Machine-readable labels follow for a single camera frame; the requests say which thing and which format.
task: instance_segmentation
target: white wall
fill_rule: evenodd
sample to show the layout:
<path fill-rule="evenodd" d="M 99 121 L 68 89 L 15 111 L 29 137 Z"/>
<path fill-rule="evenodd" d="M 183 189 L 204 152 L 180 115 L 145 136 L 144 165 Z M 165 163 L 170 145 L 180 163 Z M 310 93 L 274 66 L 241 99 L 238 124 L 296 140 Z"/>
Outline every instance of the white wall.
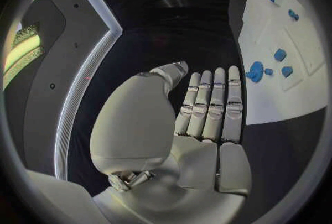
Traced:
<path fill-rule="evenodd" d="M 327 104 L 328 78 L 321 42 L 308 13 L 297 0 L 247 0 L 238 42 L 246 71 L 255 61 L 274 70 L 259 83 L 246 79 L 247 124 L 281 121 L 319 110 Z M 288 16 L 292 9 L 299 21 Z M 277 62 L 273 54 L 284 49 Z M 292 66 L 288 78 L 283 66 Z"/>

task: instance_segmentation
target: white panel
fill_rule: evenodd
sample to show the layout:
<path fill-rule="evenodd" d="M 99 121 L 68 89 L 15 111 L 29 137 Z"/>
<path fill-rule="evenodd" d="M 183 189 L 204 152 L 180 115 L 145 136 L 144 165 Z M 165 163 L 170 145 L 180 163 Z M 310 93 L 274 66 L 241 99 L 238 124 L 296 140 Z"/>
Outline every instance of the white panel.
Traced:
<path fill-rule="evenodd" d="M 298 22 L 289 17 L 289 9 L 299 14 Z M 301 4 L 297 0 L 281 0 L 279 6 L 270 0 L 247 0 L 243 22 L 238 42 L 245 70 L 248 71 L 255 61 L 274 70 L 272 76 L 264 75 L 257 84 L 246 79 L 246 123 L 281 121 L 325 107 L 328 90 L 326 66 L 321 59 L 323 55 L 319 50 L 317 32 Z M 303 36 L 307 39 L 305 44 L 303 39 L 299 40 L 300 32 L 301 35 L 306 34 Z M 313 57 L 308 43 L 315 45 Z M 287 52 L 282 62 L 273 57 L 278 48 Z M 308 61 L 313 65 L 311 71 L 306 69 Z M 293 67 L 294 73 L 288 78 L 281 73 L 284 66 Z"/>

